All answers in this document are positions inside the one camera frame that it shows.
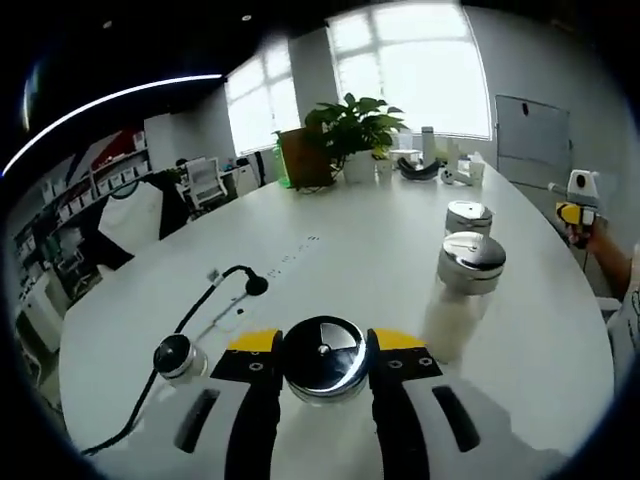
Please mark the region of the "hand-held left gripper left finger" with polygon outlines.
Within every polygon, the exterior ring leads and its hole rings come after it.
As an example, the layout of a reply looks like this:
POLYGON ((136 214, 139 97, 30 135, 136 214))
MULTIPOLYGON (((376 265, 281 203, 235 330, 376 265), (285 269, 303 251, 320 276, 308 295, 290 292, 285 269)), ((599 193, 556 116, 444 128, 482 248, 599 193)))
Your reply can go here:
POLYGON ((283 375, 280 330, 232 341, 207 378, 149 406, 122 450, 122 479, 267 479, 283 375))

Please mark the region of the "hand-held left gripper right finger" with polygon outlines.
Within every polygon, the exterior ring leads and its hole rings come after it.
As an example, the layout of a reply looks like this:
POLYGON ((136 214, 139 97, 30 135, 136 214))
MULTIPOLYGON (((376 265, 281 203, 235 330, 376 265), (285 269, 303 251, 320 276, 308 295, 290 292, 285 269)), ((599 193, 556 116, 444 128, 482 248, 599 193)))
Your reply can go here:
POLYGON ((386 479, 547 479, 565 462, 517 436, 507 410, 440 368, 420 341, 367 332, 372 416, 386 479))

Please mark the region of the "person's right hand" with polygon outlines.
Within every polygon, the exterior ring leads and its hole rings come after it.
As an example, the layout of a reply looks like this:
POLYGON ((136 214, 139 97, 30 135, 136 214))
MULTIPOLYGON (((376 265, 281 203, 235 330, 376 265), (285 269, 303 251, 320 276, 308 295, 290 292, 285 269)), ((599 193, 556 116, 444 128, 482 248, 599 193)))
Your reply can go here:
POLYGON ((567 224, 566 233, 571 246, 595 252, 606 237, 606 225, 599 219, 588 226, 567 224))

